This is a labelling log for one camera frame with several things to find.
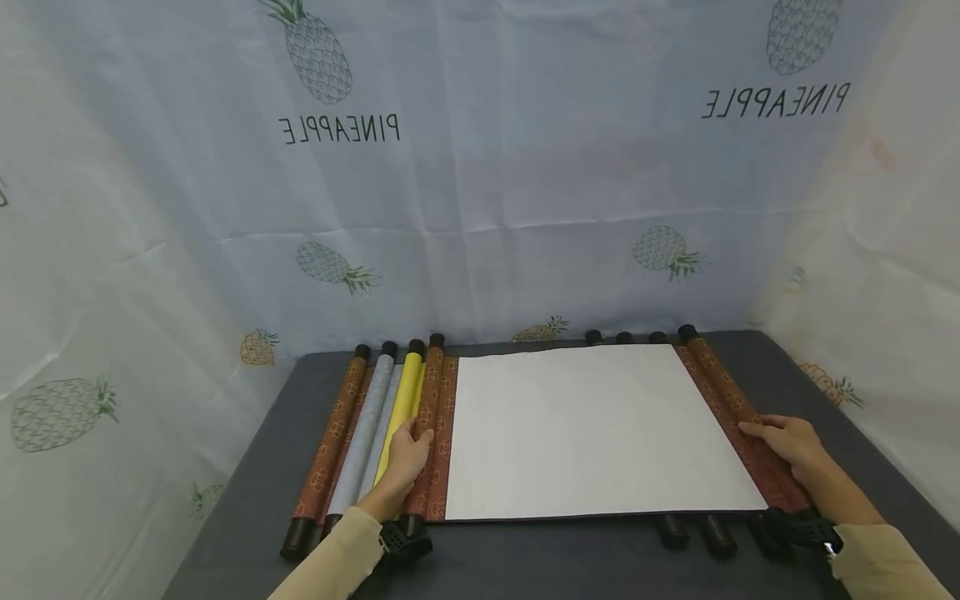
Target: curtain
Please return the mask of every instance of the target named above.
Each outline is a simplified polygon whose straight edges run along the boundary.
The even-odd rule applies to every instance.
[[[917,16],[754,324],[960,527],[956,23],[953,2]]]
[[[917,9],[4,4],[4,597],[158,597],[296,357],[432,331],[761,327],[957,523]]]

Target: table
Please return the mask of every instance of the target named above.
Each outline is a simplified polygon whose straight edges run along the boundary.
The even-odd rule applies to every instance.
[[[776,343],[755,331],[706,334],[760,413],[814,424],[824,446],[960,596],[960,535]],[[459,356],[581,346],[575,341],[453,347]],[[223,496],[180,565],[164,600],[262,600],[291,571],[277,554],[350,352],[301,358]],[[430,526],[434,552],[401,570],[378,569],[353,597],[457,598],[845,598],[819,553],[788,564],[762,558],[745,527],[740,549],[718,563],[697,532],[669,552],[642,517],[598,517]]]

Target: yellow scroll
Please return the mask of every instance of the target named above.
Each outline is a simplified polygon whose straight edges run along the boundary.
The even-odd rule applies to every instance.
[[[400,426],[416,414],[417,405],[420,403],[418,389],[422,385],[423,357],[416,352],[407,352],[407,357],[403,360],[400,387],[396,390],[394,410],[390,413],[390,423],[387,425],[387,437],[380,451],[380,464],[376,468],[374,485],[380,481],[380,477],[383,477],[383,471],[387,470],[387,463],[390,461],[390,440],[394,438]]]

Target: pineapple text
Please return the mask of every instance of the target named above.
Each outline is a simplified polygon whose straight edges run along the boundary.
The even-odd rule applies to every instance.
[[[755,112],[756,118],[792,117],[798,114],[824,114],[828,108],[833,108],[834,112],[840,112],[849,91],[850,83],[824,84],[819,87],[800,85],[793,93],[782,89],[776,96],[775,91],[770,87],[761,87],[756,90],[752,87],[744,87],[734,88],[725,102],[721,100],[721,96],[726,94],[719,89],[712,89],[710,91],[712,97],[707,102],[710,112],[701,115],[700,118],[724,119],[728,115],[731,117],[739,115],[742,119],[747,114],[754,116]]]
[[[400,139],[396,113],[328,117],[325,114],[296,119],[277,119],[284,125],[285,144],[317,142],[386,142]]]

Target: brown patterned brocade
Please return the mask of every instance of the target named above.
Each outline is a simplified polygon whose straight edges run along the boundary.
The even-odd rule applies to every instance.
[[[766,500],[770,506],[787,510],[789,504],[786,501],[786,496],[783,495],[783,491],[780,489],[780,485],[774,478],[773,473],[759,461],[750,441],[737,426],[740,421],[733,416],[727,404],[720,400],[716,389],[713,387],[713,384],[710,383],[703,368],[694,360],[693,355],[690,354],[687,348],[674,346],[673,349],[677,351],[681,362],[684,363],[686,370],[690,373],[690,378],[697,384],[700,395],[704,397],[704,402],[707,403],[710,412],[716,417],[720,428],[727,434],[727,440],[730,441],[730,445],[736,450],[736,454],[740,457],[740,461],[743,462],[743,466],[747,468],[747,472],[750,473],[750,477],[754,480],[756,488],[760,491],[760,495],[763,496],[763,499]]]
[[[333,491],[337,488],[337,482],[340,481],[340,471],[344,468],[344,461],[347,459],[347,449],[350,447],[350,441],[353,440],[353,430],[356,429],[357,420],[360,419],[360,409],[363,408],[363,402],[367,399],[367,390],[370,388],[370,380],[373,379],[374,366],[367,366],[367,374],[364,375],[363,383],[360,384],[360,390],[357,392],[357,399],[353,404],[353,414],[350,416],[347,425],[347,433],[344,434],[344,440],[340,446],[340,457],[337,458],[337,464],[333,468],[333,477],[330,478],[330,487],[326,491],[326,497],[320,503],[320,510],[314,514],[317,525],[323,527],[326,520],[326,512],[330,510],[330,501],[333,499]]]
[[[718,399],[729,409],[734,419],[734,427],[740,421],[763,423],[750,401],[733,381],[720,359],[713,353],[713,350],[707,344],[707,340],[696,337],[687,342],[686,347],[707,375],[710,383],[713,384]],[[741,439],[748,440],[754,450],[755,457],[772,474],[774,481],[780,487],[786,502],[786,506],[780,507],[787,513],[798,513],[809,509],[810,502],[803,488],[790,473],[790,466],[781,457],[777,456],[763,440],[743,435],[738,427],[737,434]]]
[[[457,403],[457,368],[460,359],[444,360],[440,377],[440,401],[434,426],[433,467],[430,470],[430,491],[427,494],[426,520],[446,518],[446,485],[450,479],[450,448],[453,446],[453,412]]]
[[[423,390],[420,393],[420,409],[412,428],[415,440],[418,440],[420,434],[424,431],[435,429],[437,426],[437,415],[440,410],[440,388],[444,380],[444,359],[443,348],[432,346],[426,352],[426,362],[423,365]],[[403,513],[405,515],[426,516],[427,496],[430,492],[430,481],[433,477],[435,455],[436,450],[431,445],[423,472],[417,477],[413,490],[403,502]]]
[[[360,385],[366,373],[366,360],[358,356],[350,359],[347,373],[340,384],[337,401],[333,403],[333,410],[326,421],[324,436],[313,456],[310,474],[307,475],[303,489],[300,490],[300,498],[297,500],[293,518],[306,517],[313,520],[324,499],[330,494],[333,479],[331,474],[337,461],[340,460],[347,425],[353,416],[357,393],[360,391]]]

